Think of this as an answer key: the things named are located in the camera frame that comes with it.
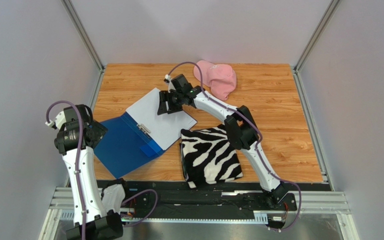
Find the pink cap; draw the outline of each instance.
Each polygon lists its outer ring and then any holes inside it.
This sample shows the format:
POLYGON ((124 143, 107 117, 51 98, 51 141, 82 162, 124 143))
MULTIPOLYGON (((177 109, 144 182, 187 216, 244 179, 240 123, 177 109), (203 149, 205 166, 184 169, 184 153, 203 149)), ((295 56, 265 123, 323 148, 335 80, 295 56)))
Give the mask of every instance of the pink cap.
MULTIPOLYGON (((201 60, 196 63, 202 71, 202 83, 211 88, 211 93, 220 100, 227 100, 228 95, 237 87, 237 74, 227 64, 214 64, 201 60)), ((193 75, 199 81, 200 71, 195 66, 193 75)))

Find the wood grain surface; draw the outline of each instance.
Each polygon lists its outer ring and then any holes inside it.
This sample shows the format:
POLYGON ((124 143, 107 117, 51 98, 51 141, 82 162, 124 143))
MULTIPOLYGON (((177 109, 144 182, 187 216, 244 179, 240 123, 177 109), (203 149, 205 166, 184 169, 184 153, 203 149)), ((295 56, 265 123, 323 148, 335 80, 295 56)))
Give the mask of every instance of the wood grain surface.
MULTIPOLYGON (((166 90, 164 76, 175 64, 109 64, 94 109, 94 118, 104 121, 122 115, 126 108, 153 88, 166 90)), ((263 134, 262 148, 276 173, 296 182, 321 182, 321 170, 315 155, 302 105, 288 64, 231 64, 236 72, 237 87, 227 103, 247 106, 263 134)), ((172 77, 184 74, 193 85, 199 81, 193 66, 178 67, 172 77)), ((220 121, 190 106, 183 109, 198 123, 192 129, 215 127, 220 121)), ((258 182, 242 152, 238 151, 243 178, 237 181, 258 182)), ((95 157, 97 179, 114 179, 95 157)), ((124 176, 126 180, 184 181, 179 144, 164 155, 124 176)))

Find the zebra print pillow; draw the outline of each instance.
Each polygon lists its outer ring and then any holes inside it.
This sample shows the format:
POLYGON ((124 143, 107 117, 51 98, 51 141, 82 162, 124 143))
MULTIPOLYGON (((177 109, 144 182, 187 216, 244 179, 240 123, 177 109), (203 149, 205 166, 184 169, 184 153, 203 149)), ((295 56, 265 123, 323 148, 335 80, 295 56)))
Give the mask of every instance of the zebra print pillow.
POLYGON ((191 189, 243 176, 237 152, 228 142, 225 125, 196 131, 182 129, 180 133, 183 175, 191 189))

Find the sheet of paper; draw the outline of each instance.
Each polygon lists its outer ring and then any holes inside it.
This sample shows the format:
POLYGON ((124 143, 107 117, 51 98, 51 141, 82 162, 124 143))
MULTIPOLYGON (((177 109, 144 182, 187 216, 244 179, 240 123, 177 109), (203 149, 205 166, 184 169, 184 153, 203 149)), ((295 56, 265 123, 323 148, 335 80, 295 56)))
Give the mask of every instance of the sheet of paper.
POLYGON ((140 125, 150 130, 149 136, 167 150, 180 138, 181 129, 192 128, 197 121, 184 111, 157 115, 160 105, 160 90, 152 89, 139 101, 127 108, 126 112, 140 125))

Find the wall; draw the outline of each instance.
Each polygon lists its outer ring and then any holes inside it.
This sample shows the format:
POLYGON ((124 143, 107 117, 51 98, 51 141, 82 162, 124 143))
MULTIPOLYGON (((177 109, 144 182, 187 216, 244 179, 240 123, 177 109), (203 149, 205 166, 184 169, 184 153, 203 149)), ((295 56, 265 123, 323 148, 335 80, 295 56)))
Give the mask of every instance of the wall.
POLYGON ((0 0, 0 240, 38 238, 67 177, 47 107, 88 104, 98 75, 60 0, 0 0))
POLYGON ((330 0, 73 0, 107 63, 289 63, 330 0))
POLYGON ((384 239, 384 1, 343 0, 301 78, 360 238, 384 239))

